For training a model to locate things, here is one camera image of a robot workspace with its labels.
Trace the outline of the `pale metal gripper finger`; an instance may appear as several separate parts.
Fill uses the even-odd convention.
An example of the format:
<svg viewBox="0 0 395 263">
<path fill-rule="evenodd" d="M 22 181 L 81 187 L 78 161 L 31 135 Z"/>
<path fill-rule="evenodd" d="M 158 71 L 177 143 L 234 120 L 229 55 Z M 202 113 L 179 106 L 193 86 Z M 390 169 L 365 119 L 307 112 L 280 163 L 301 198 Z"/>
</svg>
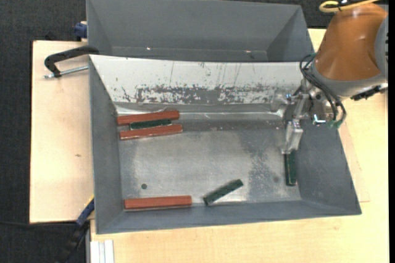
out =
<svg viewBox="0 0 395 263">
<path fill-rule="evenodd" d="M 281 152 L 283 154 L 289 154 L 293 150 L 293 123 L 291 121 L 287 122 L 285 130 L 285 142 L 281 147 Z"/>
<path fill-rule="evenodd" d="M 299 120 L 293 120 L 291 129 L 291 150 L 297 150 L 301 141 L 303 129 Z"/>
</svg>

